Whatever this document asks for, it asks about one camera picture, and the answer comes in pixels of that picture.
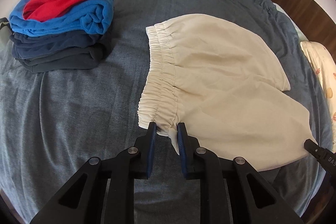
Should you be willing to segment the beige elastic-waist shorts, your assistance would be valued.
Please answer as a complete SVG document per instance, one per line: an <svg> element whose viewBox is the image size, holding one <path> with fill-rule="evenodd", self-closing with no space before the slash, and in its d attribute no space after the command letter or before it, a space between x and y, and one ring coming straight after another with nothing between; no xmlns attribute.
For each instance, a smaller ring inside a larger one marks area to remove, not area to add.
<svg viewBox="0 0 336 224"><path fill-rule="evenodd" d="M150 68L138 124L156 123L179 153L177 125L219 157L241 156L266 171L307 156L309 111L287 95L290 82L260 36L206 14L146 28Z"/></svg>

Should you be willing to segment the grey-blue bed cover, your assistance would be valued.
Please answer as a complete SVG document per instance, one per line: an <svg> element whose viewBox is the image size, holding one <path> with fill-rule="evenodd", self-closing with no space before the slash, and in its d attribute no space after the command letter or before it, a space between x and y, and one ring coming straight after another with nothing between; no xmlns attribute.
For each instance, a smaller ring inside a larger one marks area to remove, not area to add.
<svg viewBox="0 0 336 224"><path fill-rule="evenodd" d="M224 159L242 156L298 214L325 172L303 147L331 148L321 85L271 0L114 0L106 59L31 73L1 50L1 189L24 223L90 157L108 159L158 126L154 172L135 184L136 223L197 223L177 124Z"/></svg>

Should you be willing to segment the cream patterned pillow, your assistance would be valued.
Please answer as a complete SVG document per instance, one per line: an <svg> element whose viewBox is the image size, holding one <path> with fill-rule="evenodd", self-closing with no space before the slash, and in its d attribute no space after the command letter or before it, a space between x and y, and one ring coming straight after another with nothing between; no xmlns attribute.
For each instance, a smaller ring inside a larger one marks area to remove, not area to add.
<svg viewBox="0 0 336 224"><path fill-rule="evenodd" d="M327 100L333 132L332 151L335 152L335 62L326 47L318 42L303 41L300 46Z"/></svg>

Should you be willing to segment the dark wooden headboard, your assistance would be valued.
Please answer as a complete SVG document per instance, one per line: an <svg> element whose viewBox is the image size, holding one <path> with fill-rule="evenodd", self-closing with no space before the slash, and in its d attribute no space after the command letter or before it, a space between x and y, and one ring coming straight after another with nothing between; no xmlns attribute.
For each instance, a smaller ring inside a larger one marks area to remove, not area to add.
<svg viewBox="0 0 336 224"><path fill-rule="evenodd" d="M272 0L311 42L319 42L335 58L335 22L314 0Z"/></svg>

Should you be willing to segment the dark grey folded garment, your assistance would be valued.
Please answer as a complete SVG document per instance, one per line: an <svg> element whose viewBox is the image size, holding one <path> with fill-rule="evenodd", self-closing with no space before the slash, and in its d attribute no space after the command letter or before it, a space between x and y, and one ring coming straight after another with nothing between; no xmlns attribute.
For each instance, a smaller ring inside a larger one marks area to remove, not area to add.
<svg viewBox="0 0 336 224"><path fill-rule="evenodd" d="M93 69L108 57L112 47L98 44L88 48L68 48L53 55L33 60L18 59L32 73L44 73L62 69Z"/></svg>

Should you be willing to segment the navy folded garment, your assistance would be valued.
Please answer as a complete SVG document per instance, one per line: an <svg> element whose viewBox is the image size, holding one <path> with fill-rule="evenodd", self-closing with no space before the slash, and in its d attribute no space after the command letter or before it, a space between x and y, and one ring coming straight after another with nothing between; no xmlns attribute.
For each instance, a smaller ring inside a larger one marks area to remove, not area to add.
<svg viewBox="0 0 336 224"><path fill-rule="evenodd" d="M86 48L99 41L101 37L100 34L87 34L81 30L37 37L15 32L10 36L10 40L13 42L14 58L35 59L71 47Z"/></svg>

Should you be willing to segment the blue folded fleece garment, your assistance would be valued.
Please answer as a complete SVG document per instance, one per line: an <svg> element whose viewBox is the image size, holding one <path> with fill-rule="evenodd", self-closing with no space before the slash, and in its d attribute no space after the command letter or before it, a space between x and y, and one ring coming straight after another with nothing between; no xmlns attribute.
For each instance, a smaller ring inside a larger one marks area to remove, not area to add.
<svg viewBox="0 0 336 224"><path fill-rule="evenodd" d="M39 22L24 20L23 8L29 0L20 0L9 15L14 32L31 37L82 30L87 34L104 34L112 23L114 0L87 0L72 7L63 16Z"/></svg>

